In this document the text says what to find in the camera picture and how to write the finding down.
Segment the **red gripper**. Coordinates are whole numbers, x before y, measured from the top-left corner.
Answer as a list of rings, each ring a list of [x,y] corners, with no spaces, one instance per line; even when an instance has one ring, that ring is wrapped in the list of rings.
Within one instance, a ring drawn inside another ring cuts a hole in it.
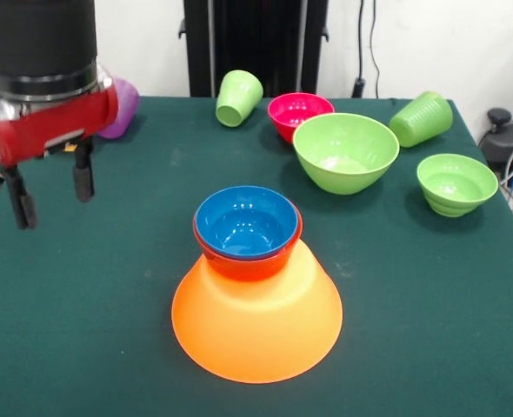
[[[89,202],[95,194],[91,136],[115,121],[117,108],[115,89],[88,93],[53,107],[34,107],[26,115],[20,104],[0,97],[0,163],[8,167],[5,182],[20,229],[34,229],[37,212],[18,167],[13,165],[42,156],[61,143],[83,140],[75,149],[73,181],[78,201]]]

